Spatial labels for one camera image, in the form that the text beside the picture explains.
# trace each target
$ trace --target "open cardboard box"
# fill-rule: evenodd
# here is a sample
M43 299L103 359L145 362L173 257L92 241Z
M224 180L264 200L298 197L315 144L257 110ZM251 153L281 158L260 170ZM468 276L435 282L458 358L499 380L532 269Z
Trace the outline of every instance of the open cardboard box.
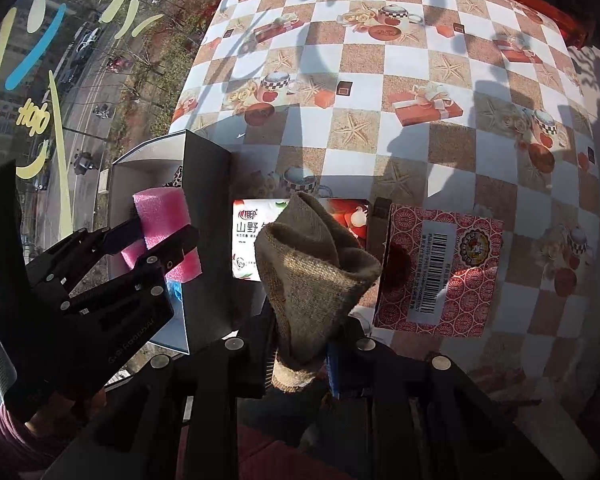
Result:
M180 165L191 224L200 231L202 274L182 284L183 310L175 308L151 342L189 353L235 329L243 309L232 298L245 298L246 292L262 306L264 295L244 290L232 277L230 153L210 140L184 130L148 140L116 160L109 174L109 225L129 219L133 194L170 182ZM109 256L109 279L125 272L122 256Z

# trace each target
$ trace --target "folded burlap cloth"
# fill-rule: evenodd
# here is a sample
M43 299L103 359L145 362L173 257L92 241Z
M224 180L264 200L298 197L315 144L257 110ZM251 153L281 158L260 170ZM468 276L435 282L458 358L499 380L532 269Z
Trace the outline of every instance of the folded burlap cloth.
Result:
M381 266L310 195L298 192L255 242L262 285L278 321L273 385L301 390L324 362L328 339Z

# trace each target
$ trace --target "white label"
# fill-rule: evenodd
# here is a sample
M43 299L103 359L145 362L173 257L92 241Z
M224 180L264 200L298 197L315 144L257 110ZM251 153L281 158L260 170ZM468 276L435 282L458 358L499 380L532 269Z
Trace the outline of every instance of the white label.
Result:
M456 224L422 221L420 251L407 320L437 325L456 248Z

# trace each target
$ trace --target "blue paint stroke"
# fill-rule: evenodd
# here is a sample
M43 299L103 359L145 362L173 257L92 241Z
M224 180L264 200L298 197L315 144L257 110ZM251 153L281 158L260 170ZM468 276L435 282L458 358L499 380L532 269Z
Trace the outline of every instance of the blue paint stroke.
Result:
M58 12L54 17L54 20L49 25L49 28L42 35L42 38L38 40L38 42L34 45L31 51L27 54L27 57L23 59L20 64L13 69L7 78L7 81L4 82L4 87L7 90L13 90L20 84L22 78L29 73L29 70L35 65L36 61L40 59L40 57L45 53L46 48L51 43L51 40L58 32L58 28L60 28L60 24L62 23L62 18L64 17L64 11L66 10L66 4L62 4L58 8Z

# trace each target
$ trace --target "purple sleeve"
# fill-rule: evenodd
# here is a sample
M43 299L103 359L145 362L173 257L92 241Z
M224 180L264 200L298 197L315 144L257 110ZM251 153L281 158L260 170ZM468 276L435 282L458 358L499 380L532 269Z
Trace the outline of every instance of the purple sleeve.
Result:
M69 440L37 437L0 405L0 466L11 472L39 471L49 467Z

